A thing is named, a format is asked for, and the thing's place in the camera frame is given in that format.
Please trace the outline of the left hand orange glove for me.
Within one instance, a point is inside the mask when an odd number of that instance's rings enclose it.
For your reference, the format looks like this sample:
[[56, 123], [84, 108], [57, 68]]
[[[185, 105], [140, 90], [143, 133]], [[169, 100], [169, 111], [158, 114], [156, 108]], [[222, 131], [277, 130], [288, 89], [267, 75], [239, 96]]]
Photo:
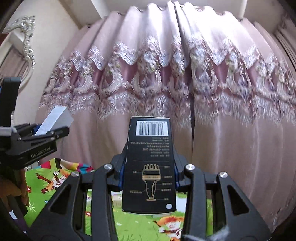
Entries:
[[4, 203], [8, 212], [12, 210], [12, 207], [9, 204], [8, 196], [21, 196], [21, 201], [24, 205], [29, 206], [29, 194], [28, 194], [28, 186], [25, 177], [25, 170], [20, 170], [20, 186], [17, 187], [10, 180], [1, 177], [1, 200]]

